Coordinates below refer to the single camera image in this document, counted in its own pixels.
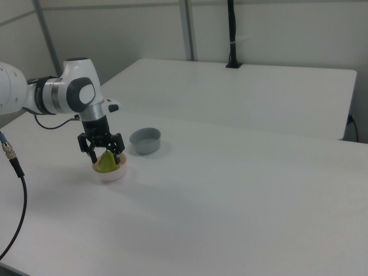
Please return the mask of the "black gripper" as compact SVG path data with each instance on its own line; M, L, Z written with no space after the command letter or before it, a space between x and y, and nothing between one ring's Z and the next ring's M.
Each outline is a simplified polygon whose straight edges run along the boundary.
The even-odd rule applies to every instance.
M93 121L82 121L82 125L84 132L78 136L79 148L90 157L92 164L97 162L95 147L108 148L109 144L115 164L119 164L125 145L120 133L111 135L107 116Z

